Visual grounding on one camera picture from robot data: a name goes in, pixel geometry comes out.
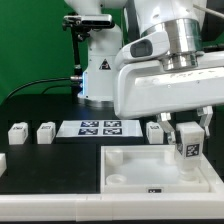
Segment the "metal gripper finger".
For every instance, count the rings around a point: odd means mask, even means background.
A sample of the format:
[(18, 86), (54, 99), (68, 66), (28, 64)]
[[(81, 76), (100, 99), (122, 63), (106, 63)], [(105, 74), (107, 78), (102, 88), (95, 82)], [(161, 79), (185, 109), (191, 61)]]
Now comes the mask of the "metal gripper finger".
[(163, 131), (167, 134), (167, 141), (170, 145), (176, 144), (175, 130), (170, 124), (171, 114), (170, 113), (160, 113), (156, 116), (157, 123), (161, 126)]
[(209, 125), (213, 116), (213, 108), (205, 106), (197, 109), (197, 115), (200, 117), (199, 125), (204, 129), (205, 136), (210, 137)]

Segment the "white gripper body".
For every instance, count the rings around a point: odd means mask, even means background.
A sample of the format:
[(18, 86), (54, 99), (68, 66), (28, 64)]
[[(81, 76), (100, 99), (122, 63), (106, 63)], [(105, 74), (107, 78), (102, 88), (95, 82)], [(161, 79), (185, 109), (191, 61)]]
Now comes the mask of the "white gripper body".
[(189, 70), (165, 72), (158, 60), (129, 64), (114, 82), (114, 110), (120, 119), (223, 104), (224, 51), (205, 53)]

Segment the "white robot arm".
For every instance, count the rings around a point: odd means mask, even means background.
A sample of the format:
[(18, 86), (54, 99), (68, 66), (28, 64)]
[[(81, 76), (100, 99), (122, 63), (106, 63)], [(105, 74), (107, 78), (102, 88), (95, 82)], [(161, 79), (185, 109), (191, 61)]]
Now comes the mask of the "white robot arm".
[(224, 104), (224, 51), (206, 53), (201, 29), (209, 0), (64, 0), (63, 24), (88, 41), (78, 100), (109, 104), (121, 119), (155, 116), (176, 142), (175, 112), (195, 109), (186, 127), (206, 136)]

